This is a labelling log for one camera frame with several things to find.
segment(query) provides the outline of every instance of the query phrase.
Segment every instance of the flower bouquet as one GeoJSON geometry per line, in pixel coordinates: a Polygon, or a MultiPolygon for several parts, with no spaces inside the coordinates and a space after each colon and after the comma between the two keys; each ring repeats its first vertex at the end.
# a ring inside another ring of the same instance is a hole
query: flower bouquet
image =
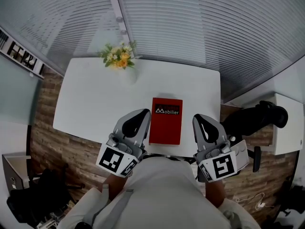
{"type": "Polygon", "coordinates": [[[132,62],[131,53],[135,49],[136,42],[130,42],[128,45],[121,43],[120,46],[112,47],[109,43],[105,45],[99,56],[103,58],[105,67],[112,67],[114,69],[126,69],[126,67],[134,66],[132,62]]]}

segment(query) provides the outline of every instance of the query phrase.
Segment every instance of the white cabinet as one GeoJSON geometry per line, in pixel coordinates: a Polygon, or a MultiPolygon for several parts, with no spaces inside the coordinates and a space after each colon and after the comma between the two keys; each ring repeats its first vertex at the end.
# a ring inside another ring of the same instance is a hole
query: white cabinet
{"type": "MultiPolygon", "coordinates": [[[[262,151],[273,152],[275,155],[286,154],[303,148],[304,110],[303,104],[280,94],[260,100],[270,101],[283,107],[288,112],[288,121],[284,128],[273,127],[273,143],[261,146],[262,151]]],[[[254,107],[258,101],[246,104],[246,108],[254,107]]]]}

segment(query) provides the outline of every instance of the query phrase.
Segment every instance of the book cover logo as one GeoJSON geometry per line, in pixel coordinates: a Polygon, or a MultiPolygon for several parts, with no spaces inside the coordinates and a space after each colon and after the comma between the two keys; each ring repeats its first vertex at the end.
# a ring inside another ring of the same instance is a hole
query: book cover logo
{"type": "Polygon", "coordinates": [[[155,104],[155,113],[166,115],[178,115],[180,107],[178,105],[155,104]]]}

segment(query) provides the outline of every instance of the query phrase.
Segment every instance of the power adapter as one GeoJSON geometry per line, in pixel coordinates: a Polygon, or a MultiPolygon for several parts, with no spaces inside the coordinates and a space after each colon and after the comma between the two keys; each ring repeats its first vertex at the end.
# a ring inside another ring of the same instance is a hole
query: power adapter
{"type": "Polygon", "coordinates": [[[265,206],[265,204],[266,204],[266,203],[258,203],[258,204],[257,204],[257,207],[258,207],[258,208],[263,208],[263,207],[265,206]]]}

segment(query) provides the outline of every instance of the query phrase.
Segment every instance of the vase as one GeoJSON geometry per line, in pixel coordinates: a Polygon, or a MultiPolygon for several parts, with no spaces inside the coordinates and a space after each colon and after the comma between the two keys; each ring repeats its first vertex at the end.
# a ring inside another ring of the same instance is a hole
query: vase
{"type": "Polygon", "coordinates": [[[137,81],[136,69],[132,67],[126,67],[126,69],[118,70],[120,82],[124,86],[129,86],[135,84],[137,81]]]}

